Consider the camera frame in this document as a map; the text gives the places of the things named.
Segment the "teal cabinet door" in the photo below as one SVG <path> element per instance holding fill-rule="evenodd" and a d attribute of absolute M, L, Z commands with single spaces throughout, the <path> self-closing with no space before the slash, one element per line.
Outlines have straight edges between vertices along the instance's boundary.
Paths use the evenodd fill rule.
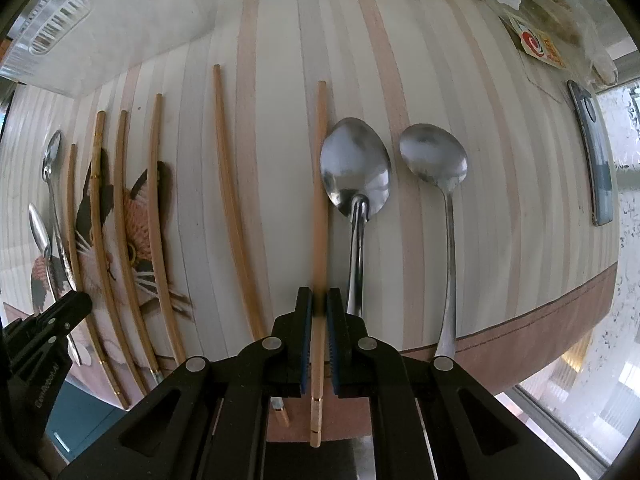
<path fill-rule="evenodd" d="M 121 420 L 126 412 L 67 380 L 53 405 L 46 435 L 71 462 Z"/>

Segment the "steel spoon far left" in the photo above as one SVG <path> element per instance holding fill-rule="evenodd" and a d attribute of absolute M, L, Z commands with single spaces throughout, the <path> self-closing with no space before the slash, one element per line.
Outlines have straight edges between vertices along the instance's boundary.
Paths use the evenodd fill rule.
<path fill-rule="evenodd" d="M 48 286 L 54 302 L 60 299 L 58 289 L 56 288 L 55 276 L 52 266 L 52 245 L 48 230 L 44 224 L 40 213 L 33 204 L 28 205 L 28 222 L 30 230 L 32 231 L 32 237 L 38 247 L 40 255 L 44 259 L 44 267 L 46 268 L 46 275 Z M 80 352 L 78 345 L 73 337 L 72 330 L 68 330 L 67 335 L 67 349 L 70 352 L 70 356 L 77 365 L 82 365 Z"/>

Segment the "cat pattern striped table mat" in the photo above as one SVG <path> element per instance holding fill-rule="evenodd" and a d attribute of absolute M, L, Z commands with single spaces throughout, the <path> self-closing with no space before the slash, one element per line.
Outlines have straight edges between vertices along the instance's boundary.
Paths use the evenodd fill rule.
<path fill-rule="evenodd" d="M 90 217 L 94 120 L 106 111 L 103 213 L 111 274 L 134 362 L 153 385 L 126 299 L 112 205 L 119 114 L 128 113 L 125 188 L 134 279 L 153 349 L 175 364 L 157 300 L 148 229 L 154 96 L 163 96 L 160 223 L 174 315 L 187 356 L 234 356 L 250 342 L 218 179 L 213 66 L 224 102 L 244 233 L 270 325 L 311 278 L 317 87 L 332 122 L 356 117 L 384 143 L 390 198 L 366 229 L 363 316 L 372 336 L 427 359 L 446 289 L 442 196 L 402 160 L 411 125 L 451 132 L 469 156 L 454 193 L 457 358 L 499 392 L 535 374 L 607 313 L 618 225 L 592 222 L 584 142 L 559 70 L 534 61 L 478 0 L 219 0 L 213 29 L 72 98 L 17 88 L 1 139 L 1 310 L 47 307 L 51 294 L 28 226 L 50 211 L 41 177 L 55 130 L 64 229 L 64 162 L 77 145 L 77 231 L 92 248 L 90 294 L 101 339 L 130 403 L 142 395 L 116 344 L 101 290 Z"/>

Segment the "plain wooden chopstick slanted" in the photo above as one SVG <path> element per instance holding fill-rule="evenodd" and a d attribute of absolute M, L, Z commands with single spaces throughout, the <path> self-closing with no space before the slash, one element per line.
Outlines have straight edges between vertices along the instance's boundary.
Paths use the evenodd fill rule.
<path fill-rule="evenodd" d="M 265 322 L 262 319 L 262 303 L 260 302 L 255 273 L 250 262 L 242 211 L 236 190 L 236 179 L 231 153 L 230 130 L 227 122 L 226 103 L 224 102 L 224 76 L 221 66 L 213 66 L 214 81 L 214 121 L 218 159 L 218 179 L 224 222 L 226 222 L 231 257 L 242 300 L 250 341 L 261 340 L 267 336 Z"/>

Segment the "orange red small card box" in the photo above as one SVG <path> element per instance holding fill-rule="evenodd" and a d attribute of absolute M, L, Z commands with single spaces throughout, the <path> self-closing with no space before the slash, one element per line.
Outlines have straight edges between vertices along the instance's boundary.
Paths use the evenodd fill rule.
<path fill-rule="evenodd" d="M 558 48 L 555 47 L 549 35 L 529 25 L 518 16 L 510 13 L 506 14 L 506 16 L 508 17 L 508 23 L 514 30 L 515 35 L 518 36 L 518 41 L 526 54 L 561 70 L 567 68 L 561 53 Z"/>

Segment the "wooden chopstick green band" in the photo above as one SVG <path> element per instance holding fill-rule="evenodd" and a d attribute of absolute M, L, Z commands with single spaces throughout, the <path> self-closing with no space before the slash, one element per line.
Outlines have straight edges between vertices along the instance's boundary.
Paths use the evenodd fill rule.
<path fill-rule="evenodd" d="M 134 319 L 134 328 L 140 340 L 146 364 L 151 373 L 154 382 L 159 385 L 164 379 L 163 373 L 158 365 L 152 342 L 146 329 L 145 320 L 141 310 L 139 301 L 137 282 L 134 279 L 134 264 L 137 261 L 138 246 L 136 241 L 130 236 L 130 222 L 128 219 L 128 200 L 129 196 L 125 188 L 126 177 L 126 136 L 128 128 L 128 113 L 122 110 L 119 114 L 116 146 L 115 146 L 115 163 L 114 163 L 114 215 L 116 244 L 118 249 L 118 258 L 120 268 L 122 269 L 122 281 L 124 282 L 126 299 L 132 318 Z"/>
<path fill-rule="evenodd" d="M 154 96 L 148 157 L 148 229 L 151 260 L 154 272 L 157 300 L 165 325 L 172 356 L 177 365 L 186 360 L 186 352 L 174 315 L 165 266 L 162 224 L 160 223 L 160 196 L 158 195 L 158 152 L 160 151 L 160 132 L 162 131 L 163 96 Z"/>

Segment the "clear plastic organizer bin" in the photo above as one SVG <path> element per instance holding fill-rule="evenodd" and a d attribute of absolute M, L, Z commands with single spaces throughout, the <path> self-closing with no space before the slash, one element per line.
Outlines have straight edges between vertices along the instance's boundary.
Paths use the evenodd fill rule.
<path fill-rule="evenodd" d="M 2 77 L 78 98 L 213 29 L 219 0 L 32 0 Z"/>

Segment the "steel spoon far right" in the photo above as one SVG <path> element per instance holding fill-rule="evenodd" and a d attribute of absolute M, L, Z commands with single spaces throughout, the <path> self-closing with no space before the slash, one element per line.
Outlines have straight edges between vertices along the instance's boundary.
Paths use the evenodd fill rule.
<path fill-rule="evenodd" d="M 454 190 L 468 174 L 468 155 L 447 130 L 431 124 L 409 126 L 400 135 L 400 154 L 410 171 L 442 193 L 446 223 L 446 292 L 442 327 L 433 365 L 440 372 L 454 369 L 457 351 L 457 255 L 454 234 Z"/>

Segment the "crumpled plastic bag snacks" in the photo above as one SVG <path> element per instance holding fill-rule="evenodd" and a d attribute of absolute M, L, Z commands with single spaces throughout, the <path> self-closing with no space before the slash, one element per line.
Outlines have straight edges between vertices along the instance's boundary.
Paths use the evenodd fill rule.
<path fill-rule="evenodd" d="M 606 0 L 496 0 L 549 35 L 579 77 L 598 87 L 618 83 L 610 49 L 625 29 Z"/>

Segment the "blue smartphone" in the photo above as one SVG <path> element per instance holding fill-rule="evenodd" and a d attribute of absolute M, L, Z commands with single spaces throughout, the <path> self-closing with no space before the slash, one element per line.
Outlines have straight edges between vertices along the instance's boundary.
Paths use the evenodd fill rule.
<path fill-rule="evenodd" d="M 585 145 L 592 203 L 592 222 L 605 226 L 614 219 L 614 194 L 606 131 L 592 94 L 577 81 L 566 82 Z"/>

